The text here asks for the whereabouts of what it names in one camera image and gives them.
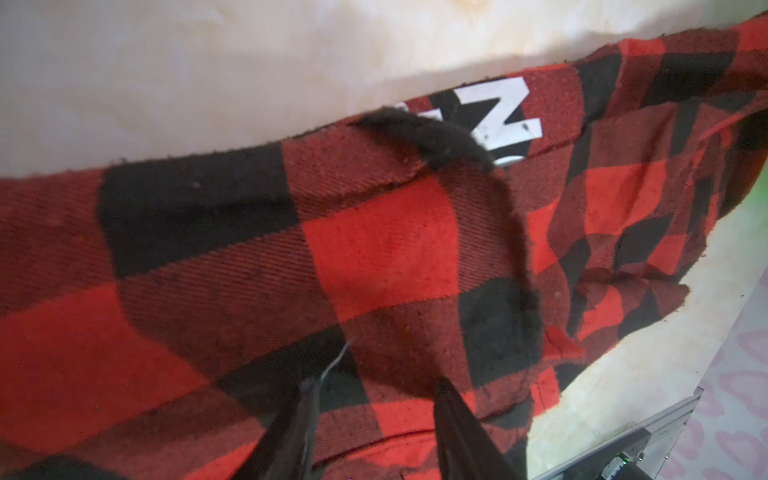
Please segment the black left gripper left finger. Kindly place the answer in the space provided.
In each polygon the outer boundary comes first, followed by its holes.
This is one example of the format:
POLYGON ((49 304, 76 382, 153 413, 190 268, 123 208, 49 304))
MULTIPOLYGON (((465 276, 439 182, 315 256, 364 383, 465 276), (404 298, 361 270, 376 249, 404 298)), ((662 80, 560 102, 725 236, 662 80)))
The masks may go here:
POLYGON ((231 479, 313 479, 320 379, 304 380, 231 479))

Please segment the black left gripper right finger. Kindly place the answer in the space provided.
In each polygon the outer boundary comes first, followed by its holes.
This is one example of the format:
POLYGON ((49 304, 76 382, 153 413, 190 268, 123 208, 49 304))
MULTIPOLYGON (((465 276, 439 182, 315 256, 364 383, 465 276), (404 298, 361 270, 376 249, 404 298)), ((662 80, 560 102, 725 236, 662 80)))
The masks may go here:
POLYGON ((445 377, 435 386, 433 417, 443 480, 520 479, 445 377))

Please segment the red black plaid shirt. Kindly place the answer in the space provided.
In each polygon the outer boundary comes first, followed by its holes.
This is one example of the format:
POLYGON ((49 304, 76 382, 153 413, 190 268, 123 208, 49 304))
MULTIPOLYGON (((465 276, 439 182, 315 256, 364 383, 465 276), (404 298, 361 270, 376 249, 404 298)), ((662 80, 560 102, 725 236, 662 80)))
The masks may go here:
POLYGON ((321 479, 435 479, 685 301, 767 155, 767 19, 261 146, 1 182, 1 475, 227 479, 304 381, 321 479))

